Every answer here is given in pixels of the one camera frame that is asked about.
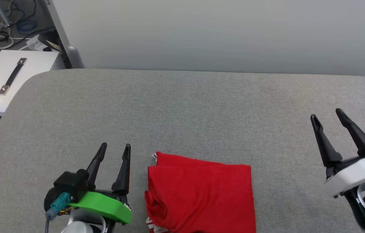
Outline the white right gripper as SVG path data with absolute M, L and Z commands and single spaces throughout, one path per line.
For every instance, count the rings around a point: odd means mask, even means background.
M 357 146 L 358 156 L 363 158 L 357 157 L 356 162 L 326 179 L 326 193 L 330 197 L 338 196 L 342 192 L 346 192 L 365 183 L 365 133 L 341 108 L 336 108 L 335 112 L 341 124 L 348 130 L 355 145 Z M 316 115 L 311 115 L 311 124 L 323 166 L 326 168 L 332 168 L 336 164 L 340 163 L 343 158 L 339 152 L 336 152 L 326 137 L 323 125 Z

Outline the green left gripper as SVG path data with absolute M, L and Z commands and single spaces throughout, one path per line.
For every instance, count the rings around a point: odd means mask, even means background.
M 104 142 L 98 149 L 92 161 L 86 169 L 89 176 L 86 180 L 89 190 L 94 190 L 95 180 L 98 174 L 100 163 L 104 160 L 107 143 Z M 112 184 L 111 190 L 117 195 L 129 193 L 131 165 L 131 145 L 126 144 L 116 181 Z M 82 221 L 87 224 L 108 226 L 109 224 L 128 225 L 132 220 L 132 211 L 121 197 L 115 197 L 110 192 L 97 190 L 88 191 L 82 198 L 76 200 L 73 195 L 67 192 L 60 192 L 52 188 L 44 199 L 44 210 L 55 212 L 57 216 L 69 215 L 69 224 L 75 221 Z

